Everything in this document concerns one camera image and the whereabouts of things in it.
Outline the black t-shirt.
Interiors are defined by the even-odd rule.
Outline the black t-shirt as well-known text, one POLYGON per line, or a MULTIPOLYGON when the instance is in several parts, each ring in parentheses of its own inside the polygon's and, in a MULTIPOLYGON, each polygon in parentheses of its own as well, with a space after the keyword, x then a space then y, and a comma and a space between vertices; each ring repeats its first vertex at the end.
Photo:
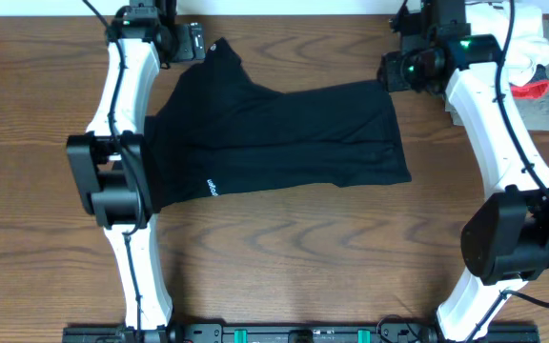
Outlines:
POLYGON ((163 203, 308 184, 411 181, 395 107, 376 80, 280 92, 256 84, 225 38, 145 123, 163 203))

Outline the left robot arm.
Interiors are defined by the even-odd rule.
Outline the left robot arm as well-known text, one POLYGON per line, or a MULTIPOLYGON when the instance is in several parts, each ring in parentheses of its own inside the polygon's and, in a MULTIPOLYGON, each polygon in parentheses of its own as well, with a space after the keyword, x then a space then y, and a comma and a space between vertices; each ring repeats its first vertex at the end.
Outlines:
POLYGON ((204 58, 202 27, 178 24, 177 4, 131 1, 104 20, 109 68, 85 133, 67 140, 71 172, 85 212, 108 238, 125 301, 118 326, 69 326, 65 342, 182 342, 172 320, 156 225, 164 206, 160 173, 144 135, 155 78, 172 63, 204 58))

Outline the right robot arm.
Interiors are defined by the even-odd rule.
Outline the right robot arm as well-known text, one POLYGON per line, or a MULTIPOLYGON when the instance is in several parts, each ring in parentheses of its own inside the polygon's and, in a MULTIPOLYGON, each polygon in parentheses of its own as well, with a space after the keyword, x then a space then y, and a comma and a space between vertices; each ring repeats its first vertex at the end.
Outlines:
POLYGON ((538 8, 512 1, 424 1, 390 21, 400 48, 377 73, 385 89, 426 91, 457 114, 478 162, 484 203, 460 237, 464 270, 431 325, 395 323, 389 342, 536 342, 532 325, 496 322, 505 302, 549 270, 549 167, 514 95, 549 64, 538 8))

